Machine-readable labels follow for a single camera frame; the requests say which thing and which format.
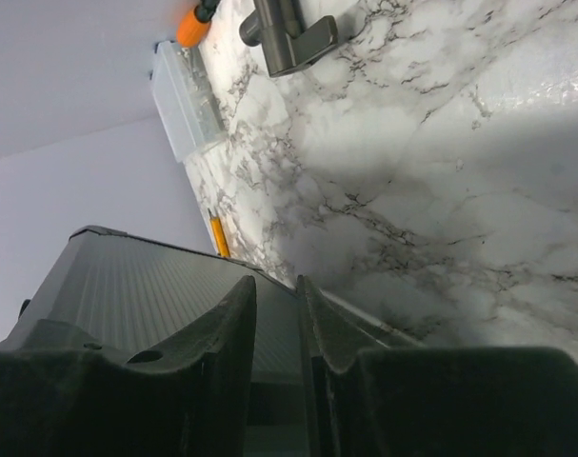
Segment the orange pen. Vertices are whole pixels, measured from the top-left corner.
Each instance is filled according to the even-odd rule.
[[[231,257],[229,255],[228,240],[225,238],[225,232],[223,232],[223,226],[221,225],[221,219],[219,216],[212,215],[212,211],[210,211],[210,209],[209,217],[212,233],[214,234],[214,241],[216,242],[216,247],[219,251],[219,254],[221,257]]]

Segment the transparent plastic box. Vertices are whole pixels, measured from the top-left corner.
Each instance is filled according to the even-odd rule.
[[[227,137],[198,48],[160,43],[152,82],[155,105],[177,162]]]

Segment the wall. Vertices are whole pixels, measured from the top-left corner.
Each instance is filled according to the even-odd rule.
[[[213,252],[159,118],[0,160],[0,340],[89,224]]]

